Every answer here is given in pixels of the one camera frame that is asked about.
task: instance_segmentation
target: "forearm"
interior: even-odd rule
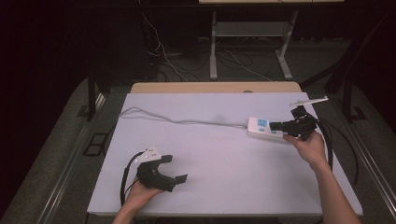
[[[314,168],[325,224],[361,223],[327,163]]]
[[[112,224],[130,224],[136,213],[137,212],[134,209],[124,206],[117,213]]]

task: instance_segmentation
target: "white cable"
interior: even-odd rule
[[[165,58],[165,60],[169,63],[169,65],[171,65],[171,67],[175,70],[175,72],[186,82],[188,82],[188,80],[186,78],[184,78],[177,70],[176,68],[171,64],[171,62],[169,62],[168,58],[166,57],[166,52],[165,52],[165,47],[163,46],[163,43],[161,43],[160,38],[158,37],[158,32],[157,29],[149,22],[149,20],[147,19],[147,17],[145,16],[145,14],[142,12],[142,16],[145,19],[145,21],[148,23],[149,26],[151,26],[151,28],[155,31],[155,35],[157,37],[157,41],[158,41],[158,46],[155,50],[158,50],[160,47],[163,48],[163,57]]]
[[[163,47],[163,57],[165,58],[165,60],[169,63],[169,65],[171,65],[171,67],[175,70],[175,72],[181,77],[183,78],[184,81],[188,82],[188,80],[186,78],[184,78],[177,70],[176,68],[171,64],[171,62],[169,62],[168,58],[166,57],[166,53],[165,53],[165,47],[163,46],[163,44],[160,42],[161,47]]]
[[[252,73],[252,74],[255,74],[255,75],[257,75],[257,76],[259,76],[259,77],[263,77],[263,78],[265,78],[265,79],[267,79],[268,81],[270,81],[270,82],[272,82],[272,80],[271,79],[269,79],[268,77],[265,77],[265,76],[263,76],[263,75],[260,75],[260,74],[258,74],[258,73],[255,73],[255,72],[253,72],[253,71],[251,71],[250,69],[248,69],[248,68],[246,68],[230,51],[228,51],[228,50],[224,50],[225,52],[227,52],[227,53],[229,53],[229,54],[231,54],[231,56],[233,56],[235,59],[236,59],[236,61],[243,67],[243,68],[245,68],[248,72],[250,72],[250,73]]]
[[[158,120],[158,119],[166,120],[166,121],[169,121],[169,122],[175,123],[175,124],[183,124],[183,123],[185,123],[185,124],[208,124],[208,125],[229,126],[229,127],[235,127],[235,128],[243,128],[243,129],[247,129],[248,128],[248,125],[246,123],[223,123],[223,122],[205,121],[205,120],[197,120],[197,119],[174,120],[174,119],[169,119],[168,117],[165,117],[163,115],[159,115],[159,114],[155,114],[155,113],[149,112],[149,111],[147,111],[145,109],[142,109],[142,108],[140,108],[138,106],[131,106],[128,109],[122,111],[119,114],[119,118],[133,119],[133,118],[125,117],[125,115],[134,113],[134,110],[143,112],[143,113],[145,113],[147,115],[150,115],[150,116],[152,116],[154,118],[157,118],[155,120]],[[144,118],[144,117],[134,117],[134,118],[135,119],[136,118],[147,119],[147,118]]]
[[[153,54],[153,53],[151,53],[150,51],[147,51],[147,53],[148,54],[151,54],[152,56],[154,56],[154,57],[160,57],[161,55],[159,55],[159,54]]]

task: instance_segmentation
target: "white table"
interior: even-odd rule
[[[307,96],[302,92],[132,93],[122,110],[135,105],[172,119],[238,123],[248,117],[290,120],[290,103],[304,99]],[[315,115],[312,106],[306,109]],[[137,113],[127,117],[142,116]],[[162,174],[189,176],[173,192],[156,196],[140,216],[321,215],[317,180],[292,145],[250,137],[243,129],[233,127],[179,125],[143,118],[119,119],[89,213],[117,213],[123,169],[134,154],[152,145],[163,155],[174,156],[172,162],[160,166]],[[127,186],[137,166],[132,165]],[[333,171],[353,209],[362,215],[335,155]]]

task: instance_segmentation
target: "hand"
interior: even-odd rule
[[[117,213],[113,224],[131,223],[134,215],[142,209],[155,195],[163,192],[161,189],[148,189],[140,183],[137,177],[134,178],[134,184],[131,187],[124,205]]]
[[[296,139],[287,134],[283,135],[283,138],[297,148],[300,156],[309,163],[314,171],[316,171],[320,165],[327,164],[324,141],[322,136],[316,131],[313,131],[306,141],[300,138]]]

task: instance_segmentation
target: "wrist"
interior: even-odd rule
[[[120,212],[126,217],[134,217],[139,212],[139,210],[133,206],[123,206]]]
[[[113,220],[113,224],[129,224],[136,214],[135,210],[122,207]]]
[[[328,171],[332,171],[332,169],[330,168],[329,163],[327,163],[326,161],[321,161],[321,162],[316,162],[316,163],[312,163],[310,164],[311,169],[315,172],[315,174],[320,174],[320,173],[325,173]]]

